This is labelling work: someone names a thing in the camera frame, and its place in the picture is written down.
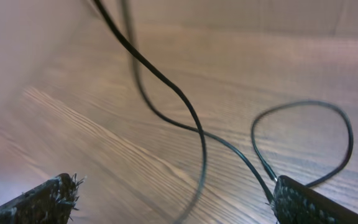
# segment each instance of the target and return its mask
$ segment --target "black cable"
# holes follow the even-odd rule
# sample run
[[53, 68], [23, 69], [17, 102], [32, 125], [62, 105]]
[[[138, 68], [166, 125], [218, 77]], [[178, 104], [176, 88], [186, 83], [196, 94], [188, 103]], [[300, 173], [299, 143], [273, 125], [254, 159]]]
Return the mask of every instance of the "black cable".
[[[164, 84], [169, 86], [181, 98], [181, 100], [186, 104], [187, 108], [189, 109], [189, 111], [191, 113], [191, 116], [193, 117], [193, 119], [196, 123], [196, 126], [197, 126], [196, 132], [199, 133], [199, 135], [200, 135], [201, 147], [203, 150], [203, 165], [201, 168], [201, 174], [200, 174], [200, 178], [198, 181], [197, 191], [194, 194], [193, 198], [191, 199], [191, 202], [187, 206], [186, 210], [182, 213], [182, 215], [176, 221], [177, 223], [181, 223], [188, 216], [188, 214], [191, 212], [191, 210], [195, 206], [196, 202], [198, 201], [199, 197], [201, 196], [201, 191], [202, 191], [202, 189], [204, 187], [204, 183], [205, 183], [207, 152], [206, 152], [206, 143], [205, 143], [203, 128], [202, 128], [201, 123], [198, 119], [196, 111], [194, 110], [193, 106], [191, 105], [191, 103], [189, 102], [187, 97], [183, 94], [183, 92], [175, 84], [173, 84], [169, 79], [167, 79], [160, 71], [158, 71], [146, 58], [143, 57], [143, 55], [141, 55], [128, 42], [128, 40], [119, 32], [118, 28], [116, 27], [115, 23], [110, 18], [109, 14], [107, 13], [107, 11], [104, 8], [101, 1], [94, 0], [94, 2], [96, 4], [97, 8], [99, 9], [101, 15], [103, 16], [104, 20], [106, 21], [107, 25], [109, 26], [111, 32], [113, 32], [113, 34], [116, 36], [118, 41], [122, 44], [122, 46], [124, 46], [128, 50], [128, 52], [132, 54], [133, 57], [135, 57], [138, 61], [140, 61], [147, 69], [149, 69], [157, 78], [159, 78], [162, 82], [164, 82]], [[172, 124], [177, 123], [176, 121], [171, 120], [170, 118], [164, 116], [162, 113], [160, 113], [159, 111], [157, 111], [154, 108], [154, 106], [151, 104], [150, 100], [148, 100], [147, 96], [145, 95], [145, 93], [143, 91], [143, 88], [142, 88], [142, 85], [141, 85], [141, 82], [139, 79], [139, 66], [135, 65], [134, 68], [135, 68], [134, 71], [137, 71], [135, 73], [135, 78], [137, 79], [137, 85], [139, 87], [140, 92], [143, 93], [142, 96], [143, 96], [144, 100], [146, 101], [147, 105], [150, 107], [150, 109], [164, 121], [172, 123]]]
[[307, 187], [313, 187], [315, 185], [318, 185], [326, 180], [328, 180], [329, 178], [331, 178], [332, 176], [334, 176], [335, 174], [337, 174], [339, 171], [341, 171], [346, 164], [349, 162], [351, 156], [352, 156], [352, 151], [353, 151], [353, 130], [352, 130], [352, 125], [351, 125], [351, 121], [349, 120], [349, 118], [347, 117], [347, 115], [345, 114], [345, 112], [340, 109], [339, 107], [332, 105], [330, 103], [326, 103], [326, 102], [322, 102], [322, 101], [317, 101], [317, 100], [305, 100], [305, 101], [297, 101], [294, 103], [288, 103], [288, 104], [284, 104], [284, 105], [279, 105], [279, 106], [275, 106], [274, 108], [271, 108], [267, 111], [262, 112], [261, 114], [259, 114], [254, 121], [252, 122], [252, 127], [251, 127], [251, 141], [252, 141], [252, 146], [254, 147], [254, 150], [256, 152], [256, 154], [259, 156], [259, 159], [263, 165], [263, 167], [265, 168], [266, 172], [268, 173], [269, 177], [272, 180], [277, 180], [277, 176], [274, 173], [273, 169], [269, 166], [269, 164], [265, 161], [265, 159], [262, 157], [262, 155], [260, 154], [258, 147], [256, 146], [256, 141], [255, 141], [255, 128], [256, 125], [258, 124], [258, 122], [265, 116], [267, 116], [268, 114], [280, 111], [280, 110], [285, 110], [285, 109], [289, 109], [292, 107], [296, 107], [296, 106], [306, 106], [306, 105], [315, 105], [315, 106], [322, 106], [328, 109], [331, 109], [333, 111], [335, 111], [336, 113], [338, 113], [341, 118], [343, 119], [343, 121], [345, 122], [346, 128], [347, 128], [347, 135], [348, 135], [348, 143], [347, 143], [347, 151], [346, 151], [346, 155], [344, 157], [344, 159], [342, 160], [342, 162], [334, 169], [332, 170], [330, 173], [324, 175], [323, 177], [320, 177], [319, 179], [312, 181], [308, 184], [306, 184]]
[[[124, 23], [125, 23], [125, 27], [126, 27], [126, 32], [127, 32], [127, 36], [129, 39], [129, 42], [132, 44], [132, 46], [136, 46], [136, 41], [135, 41], [135, 37], [134, 37], [134, 32], [133, 32], [133, 27], [132, 27], [132, 16], [129, 10], [129, 6], [128, 6], [128, 1], [127, 0], [120, 0], [120, 4], [121, 4], [121, 9], [122, 9], [122, 16], [124, 19]], [[159, 112], [159, 110], [157, 110], [155, 108], [155, 106], [152, 104], [152, 102], [150, 101], [149, 97], [147, 96], [145, 90], [144, 90], [144, 86], [142, 84], [142, 80], [140, 77], [140, 68], [139, 68], [139, 62], [138, 60], [136, 60], [135, 57], [131, 57], [131, 66], [132, 66], [132, 72], [134, 74], [135, 77], [135, 81], [136, 81], [136, 85], [140, 91], [140, 94], [142, 95], [144, 101], [146, 102], [147, 106], [160, 118], [162, 118], [164, 121], [173, 124], [175, 126], [178, 126], [180, 128], [183, 129], [187, 129], [189, 131], [194, 131], [194, 132], [198, 132], [198, 130], [194, 127], [179, 123], [177, 121], [174, 121], [168, 117], [166, 117], [165, 115], [163, 115], [161, 112]], [[228, 143], [226, 140], [220, 138], [219, 136], [216, 136], [212, 133], [209, 133], [207, 131], [204, 131], [204, 135], [217, 140], [218, 142], [220, 142], [221, 144], [223, 144], [224, 146], [228, 147], [229, 149], [231, 149], [233, 152], [235, 152], [246, 164], [247, 166], [250, 168], [250, 170], [252, 171], [252, 173], [256, 176], [257, 180], [259, 181], [259, 183], [261, 184], [265, 195], [267, 197], [267, 200], [269, 202], [272, 201], [273, 199], [273, 195], [270, 192], [269, 188], [267, 187], [266, 183], [264, 182], [264, 180], [262, 179], [262, 177], [259, 175], [259, 173], [256, 171], [255, 167], [250, 163], [250, 161], [243, 155], [243, 153], [241, 153], [240, 150], [238, 150], [236, 147], [234, 147], [232, 144]]]
[[[173, 84], [169, 79], [167, 79], [161, 72], [159, 72], [148, 60], [146, 60], [135, 49], [134, 46], [131, 45], [131, 43], [135, 44], [135, 38], [134, 38], [134, 33], [133, 33], [133, 28], [132, 28], [132, 20], [131, 20], [130, 10], [128, 10], [129, 6], [127, 5], [127, 1], [126, 0], [121, 0], [121, 8], [122, 8], [122, 13], [123, 13], [123, 17], [124, 17], [124, 22], [125, 22], [125, 25], [126, 25], [127, 36], [129, 38], [130, 42], [128, 42], [128, 40], [126, 40], [125, 37], [119, 32], [118, 28], [116, 27], [115, 23], [110, 18], [109, 14], [105, 10], [105, 8], [104, 8], [103, 4], [101, 3], [101, 1], [100, 0], [94, 0], [94, 2], [96, 4], [97, 8], [99, 9], [101, 15], [103, 16], [105, 22], [107, 23], [108, 27], [112, 31], [112, 33], [116, 36], [118, 41], [120, 41], [120, 43], [128, 50], [128, 52], [133, 56], [133, 57], [131, 57], [131, 59], [132, 59], [131, 60], [132, 72], [134, 74], [136, 85], [137, 85], [137, 87], [138, 87], [138, 89], [140, 91], [140, 94], [142, 95], [144, 101], [146, 102], [147, 106], [158, 117], [160, 117], [164, 121], [166, 121], [166, 122], [168, 122], [170, 124], [173, 124], [175, 126], [178, 126], [180, 128], [184, 128], [184, 129], [187, 129], [187, 130], [190, 130], [190, 131], [197, 132], [200, 135], [201, 147], [202, 147], [202, 150], [203, 150], [203, 165], [202, 165], [202, 168], [201, 168], [201, 174], [200, 174], [200, 178], [199, 178], [199, 182], [198, 182], [198, 188], [197, 188], [197, 191], [194, 194], [191, 202], [189, 203], [189, 205], [187, 206], [185, 211], [175, 221], [175, 223], [181, 223], [188, 216], [188, 214], [191, 212], [191, 210], [195, 206], [197, 200], [199, 199], [199, 197], [201, 195], [201, 191], [202, 191], [202, 189], [204, 187], [204, 182], [205, 182], [205, 177], [206, 177], [206, 156], [207, 156], [206, 155], [206, 144], [205, 144], [204, 135], [219, 141], [221, 144], [223, 144], [224, 146], [226, 146], [229, 149], [231, 149], [234, 153], [236, 153], [245, 162], [245, 164], [249, 167], [251, 172], [255, 175], [255, 177], [259, 181], [259, 184], [262, 186], [262, 188], [263, 188], [263, 190], [265, 192], [265, 196], [266, 196], [267, 200], [270, 203], [273, 200], [273, 195], [272, 195], [271, 191], [266, 186], [266, 183], [263, 181], [263, 179], [261, 178], [259, 173], [256, 171], [255, 167], [243, 155], [243, 153], [241, 153], [241, 151], [239, 151], [236, 147], [234, 147], [232, 144], [230, 144], [226, 140], [220, 138], [219, 136], [216, 136], [216, 135], [214, 135], [212, 133], [203, 131], [203, 129], [201, 127], [201, 123], [200, 123], [200, 121], [199, 121], [199, 119], [197, 117], [197, 114], [196, 114], [195, 110], [193, 109], [192, 105], [190, 104], [190, 102], [188, 101], [186, 96], [183, 94], [183, 92], [175, 84]], [[194, 119], [194, 121], [196, 123], [197, 128], [194, 128], [194, 127], [179, 123], [177, 121], [174, 121], [174, 120], [166, 117], [165, 115], [163, 115], [161, 112], [159, 112], [159, 110], [157, 110], [155, 108], [155, 106], [152, 104], [152, 102], [150, 101], [149, 97], [145, 93], [142, 81], [140, 79], [140, 69], [139, 69], [138, 61], [140, 63], [142, 63], [147, 69], [149, 69], [157, 78], [159, 78], [166, 85], [168, 85], [183, 100], [183, 102], [186, 104], [187, 108], [189, 109], [189, 111], [190, 111], [190, 113], [191, 113], [191, 115], [192, 115], [192, 117], [193, 117], [193, 119]], [[324, 107], [327, 107], [327, 108], [331, 108], [332, 110], [338, 112], [342, 116], [342, 118], [344, 119], [344, 121], [346, 123], [347, 130], [348, 130], [348, 133], [349, 133], [348, 151], [347, 151], [346, 157], [343, 160], [343, 162], [340, 164], [340, 166], [335, 168], [329, 174], [327, 174], [324, 177], [322, 177], [322, 178], [320, 178], [320, 179], [318, 179], [318, 180], [306, 185], [306, 186], [311, 187], [311, 186], [320, 184], [320, 183], [324, 182], [325, 180], [329, 179], [330, 177], [332, 177], [333, 175], [337, 174], [340, 170], [342, 170], [344, 168], [344, 166], [347, 164], [347, 162], [350, 159], [350, 156], [351, 156], [351, 153], [352, 153], [352, 147], [353, 147], [353, 133], [352, 133], [352, 128], [351, 128], [351, 125], [350, 125], [349, 118], [347, 118], [346, 114], [341, 109], [339, 109], [337, 106], [331, 105], [329, 103], [321, 102], [321, 101], [299, 101], [299, 102], [295, 102], [295, 103], [289, 103], [287, 105], [281, 105], [281, 106], [272, 108], [271, 110], [265, 111], [265, 112], [261, 113], [260, 115], [258, 115], [258, 117], [255, 119], [255, 121], [252, 124], [251, 139], [252, 139], [252, 144], [254, 146], [255, 152], [257, 153], [257, 155], [259, 156], [260, 160], [262, 161], [262, 164], [264, 165], [265, 170], [267, 171], [268, 175], [272, 179], [277, 178], [277, 176], [274, 174], [274, 171], [272, 170], [272, 168], [267, 164], [267, 162], [264, 160], [262, 155], [259, 153], [259, 150], [257, 149], [256, 143], [255, 143], [255, 136], [254, 136], [255, 127], [256, 127], [257, 122], [260, 119], [262, 119], [265, 115], [273, 113], [274, 111], [277, 111], [277, 110], [282, 110], [282, 109], [285, 109], [285, 108], [290, 108], [290, 107], [300, 106], [300, 105], [320, 105], [320, 106], [324, 106]]]

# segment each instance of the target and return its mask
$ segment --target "black fuzzy object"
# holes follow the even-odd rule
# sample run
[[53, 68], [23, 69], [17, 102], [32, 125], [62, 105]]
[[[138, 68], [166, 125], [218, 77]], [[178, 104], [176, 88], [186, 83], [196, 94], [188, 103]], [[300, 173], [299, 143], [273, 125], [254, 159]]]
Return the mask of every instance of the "black fuzzy object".
[[358, 224], [355, 212], [284, 175], [270, 206], [281, 224]]
[[0, 223], [67, 223], [78, 200], [76, 174], [60, 174], [0, 206]]

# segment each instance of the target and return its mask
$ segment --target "laminate flooring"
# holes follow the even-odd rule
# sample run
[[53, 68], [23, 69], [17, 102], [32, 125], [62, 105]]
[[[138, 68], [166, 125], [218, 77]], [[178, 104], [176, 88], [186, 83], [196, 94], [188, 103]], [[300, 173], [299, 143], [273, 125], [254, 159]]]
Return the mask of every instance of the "laminate flooring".
[[[271, 190], [250, 125], [272, 106], [302, 99], [349, 115], [354, 153], [315, 188], [358, 213], [358, 40], [137, 24], [140, 51], [189, 98], [205, 130], [238, 147]], [[142, 68], [156, 107], [194, 125], [174, 92]], [[256, 132], [277, 174], [308, 183], [344, 157], [346, 127], [324, 108], [265, 118]], [[206, 186], [187, 223], [275, 223], [248, 167], [207, 139]], [[194, 194], [198, 134], [167, 124], [142, 101], [127, 52], [99, 19], [85, 22], [0, 111], [0, 205], [62, 172], [87, 175], [75, 223], [171, 223]]]

